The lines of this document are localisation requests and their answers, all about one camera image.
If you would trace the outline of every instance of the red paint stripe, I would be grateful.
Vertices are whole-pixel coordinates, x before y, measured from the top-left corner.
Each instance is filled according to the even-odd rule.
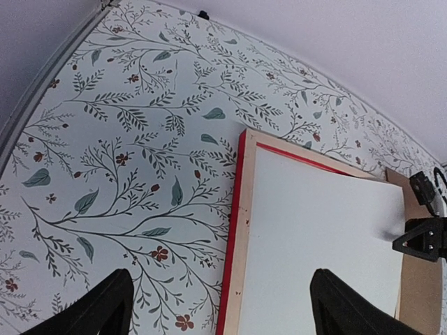
[[[330,167],[330,166],[318,163],[316,161],[312,161],[312,160],[310,160],[308,158],[304,158],[304,157],[301,157],[301,156],[298,156],[298,155],[295,155],[295,154],[291,154],[288,151],[284,151],[284,150],[281,150],[281,149],[278,149],[278,148],[275,148],[275,147],[271,147],[270,145],[266,145],[266,144],[263,144],[263,143],[256,143],[256,146],[258,146],[260,148],[263,148],[263,149],[266,149],[268,151],[274,152],[274,153],[279,154],[281,156],[292,158],[295,161],[306,163],[306,164],[314,166],[315,168],[318,168],[318,169],[322,169],[322,170],[329,171],[329,172],[334,172],[334,173],[337,173],[337,174],[342,174],[344,176],[351,176],[351,174],[349,174],[349,173],[346,173],[346,172],[334,169],[333,167]]]
[[[228,296],[230,294],[230,280],[231,280],[231,270],[233,267],[233,257],[235,252],[235,239],[236,239],[236,228],[237,228],[237,215],[239,213],[239,202],[240,202],[240,189],[242,185],[242,167],[244,166],[244,153],[245,153],[245,142],[247,138],[247,131],[244,131],[239,138],[239,148],[237,150],[237,166],[236,166],[236,177],[235,177],[235,187],[233,191],[233,201],[231,204],[231,218],[230,227],[228,231],[228,241],[226,245],[226,257],[225,266],[223,268],[223,279],[222,279],[222,291],[221,291],[221,301],[219,307],[219,316],[217,318],[216,335],[223,335],[225,329],[226,312],[228,308]],[[308,158],[304,158],[290,152],[280,150],[270,145],[256,143],[257,147],[266,149],[268,151],[274,152],[281,156],[292,158],[296,161],[309,164],[315,168],[322,169],[328,172],[334,172],[337,174],[342,174],[344,176],[351,176],[346,172],[334,169],[333,167],[312,161]]]
[[[223,268],[221,302],[219,307],[219,316],[217,318],[216,335],[223,335],[225,329],[226,310],[228,307],[228,296],[230,294],[231,269],[233,267],[233,256],[235,252],[237,214],[239,212],[246,138],[247,131],[244,131],[239,137],[239,148],[237,150],[235,187],[233,190],[233,201],[231,203],[230,227],[228,230],[228,241],[226,244],[225,266]]]

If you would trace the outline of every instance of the leaf pattern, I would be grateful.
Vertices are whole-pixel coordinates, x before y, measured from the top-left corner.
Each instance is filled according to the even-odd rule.
[[[379,178],[439,165],[317,70],[147,0],[113,7],[51,85],[0,181],[0,318],[21,330],[126,267],[131,335],[214,334],[246,128]]]
[[[34,173],[28,180],[24,181],[22,184],[25,187],[34,186],[47,186],[51,182],[50,173],[47,169],[39,169]]]
[[[98,192],[99,192],[99,188],[93,192],[93,193],[89,193],[84,195],[82,198],[80,198],[76,203],[75,203],[75,210],[79,213],[79,214],[85,214],[87,213],[87,211],[89,210],[89,208],[93,205],[93,203],[95,202],[96,197],[98,196]]]

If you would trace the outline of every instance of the black plastic bracket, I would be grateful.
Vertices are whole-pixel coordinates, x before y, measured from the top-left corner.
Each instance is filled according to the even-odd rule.
[[[415,218],[406,222],[405,234],[393,242],[393,249],[436,262],[447,255],[447,218]]]

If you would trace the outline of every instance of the white ceiling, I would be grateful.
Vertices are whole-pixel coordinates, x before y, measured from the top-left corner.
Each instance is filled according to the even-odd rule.
[[[161,0],[297,56],[447,161],[447,1]]]

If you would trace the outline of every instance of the red frame edge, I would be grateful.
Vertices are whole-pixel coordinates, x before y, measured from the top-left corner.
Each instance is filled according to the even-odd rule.
[[[223,335],[225,330],[226,310],[228,306],[228,296],[230,294],[231,269],[233,267],[233,256],[235,253],[237,213],[239,211],[246,138],[247,131],[244,131],[239,137],[239,147],[237,148],[235,187],[233,189],[233,201],[231,202],[230,226],[226,244],[225,265],[223,267],[221,301],[219,305],[219,315],[217,317],[216,335]]]

